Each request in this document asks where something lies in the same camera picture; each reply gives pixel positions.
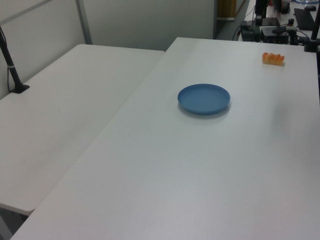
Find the cable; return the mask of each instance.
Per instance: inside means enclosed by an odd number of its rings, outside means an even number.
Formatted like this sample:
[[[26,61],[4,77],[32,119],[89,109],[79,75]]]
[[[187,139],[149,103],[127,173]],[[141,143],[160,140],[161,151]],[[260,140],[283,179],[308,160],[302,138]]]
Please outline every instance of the cable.
[[[233,34],[233,37],[232,37],[232,41],[234,40],[234,38],[235,38],[235,35],[236,35],[236,32],[237,32],[237,30],[240,28],[240,26],[238,26],[237,28],[236,28],[236,30],[234,31],[234,34]]]
[[[7,76],[7,81],[6,81],[6,83],[7,83],[7,85],[8,85],[8,91],[9,91],[9,93],[11,93],[10,87],[9,87],[9,68],[8,68],[8,67],[6,68],[6,76]]]
[[[251,11],[250,11],[247,15],[245,15],[244,19],[246,19],[246,17],[252,12],[252,10],[253,10],[255,7],[256,7],[256,5],[254,5],[253,8],[251,9]]]
[[[310,38],[308,37],[308,35],[306,35],[304,32],[302,32],[302,31],[298,31],[298,30],[297,30],[297,32],[302,33],[303,35],[305,35],[305,36],[306,36],[306,38],[307,38],[308,40],[310,40]]]

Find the blue plate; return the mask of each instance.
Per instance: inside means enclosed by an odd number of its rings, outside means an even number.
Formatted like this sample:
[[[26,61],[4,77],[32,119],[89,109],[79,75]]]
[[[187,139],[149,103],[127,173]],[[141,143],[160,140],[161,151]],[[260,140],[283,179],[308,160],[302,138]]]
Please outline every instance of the blue plate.
[[[178,101],[190,113],[217,114],[227,109],[230,94],[217,85],[196,84],[182,89],[178,94]]]

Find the black stand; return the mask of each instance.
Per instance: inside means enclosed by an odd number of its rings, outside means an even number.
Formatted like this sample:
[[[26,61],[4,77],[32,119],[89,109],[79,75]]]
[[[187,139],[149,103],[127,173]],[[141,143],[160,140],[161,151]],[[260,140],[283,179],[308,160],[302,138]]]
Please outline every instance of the black stand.
[[[29,88],[28,85],[23,85],[22,82],[20,81],[20,78],[18,76],[17,70],[15,68],[14,62],[12,61],[12,58],[10,56],[7,43],[5,40],[5,36],[2,34],[2,29],[0,31],[0,48],[3,53],[4,59],[6,61],[6,64],[10,70],[11,76],[13,78],[14,84],[15,84],[15,89],[13,89],[11,92],[20,94],[27,90]]]
[[[319,31],[319,26],[320,26],[320,7],[318,7],[318,11],[316,12],[316,17],[315,17],[310,41],[308,41],[304,45],[305,52],[309,52],[309,53],[317,53],[318,52],[319,44],[317,43],[317,35],[318,35],[318,31]]]

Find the table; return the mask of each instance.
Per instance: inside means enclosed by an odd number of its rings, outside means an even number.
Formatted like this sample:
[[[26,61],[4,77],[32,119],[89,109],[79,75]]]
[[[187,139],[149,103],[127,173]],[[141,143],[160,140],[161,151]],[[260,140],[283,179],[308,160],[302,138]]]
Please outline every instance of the table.
[[[248,16],[245,17],[245,19],[244,19],[245,21],[251,21],[252,20],[252,16],[254,14],[254,11],[252,11],[251,13],[250,13],[250,11],[253,9],[253,7],[255,5],[256,5],[256,0],[250,0],[250,2],[248,4],[247,11],[246,11],[246,14],[245,14],[245,15],[248,15]],[[304,9],[306,6],[310,6],[310,5],[316,6],[316,9],[318,10],[319,3],[316,3],[316,4],[301,4],[301,3],[296,3],[296,2],[293,1],[293,2],[290,2],[290,12],[286,13],[286,14],[281,14],[281,13],[275,12],[273,6],[268,6],[267,12],[266,12],[266,17],[267,18],[278,18],[278,20],[279,20],[281,25],[282,24],[287,24],[289,19],[294,19],[294,26],[297,26],[297,20],[296,20],[296,17],[294,16],[294,13],[295,13],[294,9]],[[316,19],[316,15],[317,15],[317,11],[311,11],[311,15],[312,15],[313,19],[315,20]],[[306,30],[299,30],[299,31],[305,33],[309,38],[311,38],[312,31],[306,31]],[[304,37],[304,35],[302,33],[300,33],[300,32],[297,32],[297,35]]]
[[[198,83],[227,89],[229,109],[183,111]],[[12,240],[317,239],[319,143],[314,53],[177,38]]]
[[[164,52],[78,45],[0,101],[0,207],[29,215]]]

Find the yellow object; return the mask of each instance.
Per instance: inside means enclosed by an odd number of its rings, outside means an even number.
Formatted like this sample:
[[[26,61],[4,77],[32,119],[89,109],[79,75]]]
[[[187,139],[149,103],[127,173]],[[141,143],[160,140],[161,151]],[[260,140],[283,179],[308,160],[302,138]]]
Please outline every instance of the yellow object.
[[[262,62],[264,64],[278,65],[282,66],[284,64],[285,56],[280,54],[274,55],[273,53],[264,52],[262,54]]]

